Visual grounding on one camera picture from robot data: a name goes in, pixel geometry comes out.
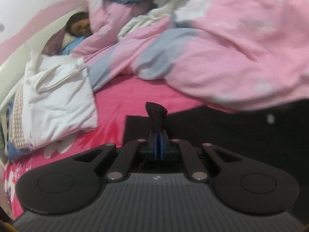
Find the black Smile t-shirt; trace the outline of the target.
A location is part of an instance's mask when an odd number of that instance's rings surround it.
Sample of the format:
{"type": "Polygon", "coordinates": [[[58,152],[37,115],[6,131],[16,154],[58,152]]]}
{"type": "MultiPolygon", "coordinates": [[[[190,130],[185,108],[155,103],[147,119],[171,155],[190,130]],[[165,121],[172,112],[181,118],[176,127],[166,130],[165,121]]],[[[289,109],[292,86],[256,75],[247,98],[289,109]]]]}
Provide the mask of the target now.
{"type": "Polygon", "coordinates": [[[283,169],[300,185],[292,214],[308,223],[308,100],[268,109],[226,113],[207,106],[161,117],[127,116],[123,143],[149,137],[152,122],[161,124],[169,138],[193,146],[208,142],[237,154],[283,169]]]}

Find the pink floral bed sheet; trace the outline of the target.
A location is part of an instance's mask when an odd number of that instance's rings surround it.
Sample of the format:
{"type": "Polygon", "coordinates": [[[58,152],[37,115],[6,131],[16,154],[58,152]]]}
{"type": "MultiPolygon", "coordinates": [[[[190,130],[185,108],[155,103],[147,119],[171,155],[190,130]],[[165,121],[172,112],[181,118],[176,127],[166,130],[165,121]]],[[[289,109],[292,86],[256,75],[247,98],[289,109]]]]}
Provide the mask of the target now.
{"type": "Polygon", "coordinates": [[[20,157],[4,170],[4,188],[13,218],[23,210],[15,194],[15,184],[26,172],[36,167],[79,154],[101,144],[122,145],[127,116],[146,116],[146,102],[165,107],[170,114],[205,104],[166,85],[164,80],[145,81],[133,75],[113,79],[95,95],[98,126],[93,131],[74,134],[20,157]]]}

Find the white tote bag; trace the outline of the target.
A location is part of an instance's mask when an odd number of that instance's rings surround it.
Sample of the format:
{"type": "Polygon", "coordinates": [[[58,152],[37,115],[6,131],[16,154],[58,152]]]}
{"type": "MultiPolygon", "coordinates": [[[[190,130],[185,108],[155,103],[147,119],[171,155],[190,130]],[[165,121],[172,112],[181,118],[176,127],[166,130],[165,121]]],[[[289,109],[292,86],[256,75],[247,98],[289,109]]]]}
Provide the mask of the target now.
{"type": "Polygon", "coordinates": [[[33,149],[98,126],[82,58],[31,52],[24,73],[22,123],[24,139],[33,149]]]}

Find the beige knitted pillow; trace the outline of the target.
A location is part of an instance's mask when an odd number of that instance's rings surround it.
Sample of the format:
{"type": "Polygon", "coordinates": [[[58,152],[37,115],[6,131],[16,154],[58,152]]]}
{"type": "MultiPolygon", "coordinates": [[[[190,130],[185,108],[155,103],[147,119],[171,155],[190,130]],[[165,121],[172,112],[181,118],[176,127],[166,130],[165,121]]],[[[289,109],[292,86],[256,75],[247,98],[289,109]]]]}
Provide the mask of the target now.
{"type": "Polygon", "coordinates": [[[14,98],[9,103],[8,112],[8,159],[17,160],[31,152],[32,145],[25,140],[23,130],[23,84],[17,89],[14,98]]]}

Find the light pink quilt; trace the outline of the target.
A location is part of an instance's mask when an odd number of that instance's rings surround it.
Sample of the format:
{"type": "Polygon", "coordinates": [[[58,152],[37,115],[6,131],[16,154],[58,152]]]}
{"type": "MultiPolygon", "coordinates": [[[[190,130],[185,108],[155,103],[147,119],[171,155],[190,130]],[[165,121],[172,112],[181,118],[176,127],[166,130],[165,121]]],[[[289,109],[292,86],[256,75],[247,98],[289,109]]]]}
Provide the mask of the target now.
{"type": "Polygon", "coordinates": [[[308,0],[189,0],[117,40],[121,23],[72,52],[84,58],[94,91],[134,74],[237,110],[308,98],[308,0]]]}

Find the sleeping person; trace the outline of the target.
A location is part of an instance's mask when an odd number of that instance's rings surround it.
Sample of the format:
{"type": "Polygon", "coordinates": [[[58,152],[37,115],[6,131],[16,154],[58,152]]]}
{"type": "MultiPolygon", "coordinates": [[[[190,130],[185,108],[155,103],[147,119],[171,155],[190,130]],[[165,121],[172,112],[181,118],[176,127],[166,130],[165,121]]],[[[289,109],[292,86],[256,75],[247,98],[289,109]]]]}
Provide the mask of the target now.
{"type": "Polygon", "coordinates": [[[89,14],[87,12],[73,14],[65,24],[65,31],[74,37],[88,37],[92,35],[89,14]]]}

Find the pink white headboard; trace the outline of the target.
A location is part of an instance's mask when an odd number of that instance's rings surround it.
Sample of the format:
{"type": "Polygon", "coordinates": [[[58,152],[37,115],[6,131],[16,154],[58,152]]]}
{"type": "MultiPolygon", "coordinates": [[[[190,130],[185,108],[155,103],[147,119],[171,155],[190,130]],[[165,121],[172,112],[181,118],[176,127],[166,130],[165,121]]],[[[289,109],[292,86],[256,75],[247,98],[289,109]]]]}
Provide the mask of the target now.
{"type": "Polygon", "coordinates": [[[86,8],[86,0],[65,0],[39,11],[16,35],[1,43],[1,104],[24,75],[30,52],[41,52],[47,40],[63,27],[71,15],[86,8]]]}

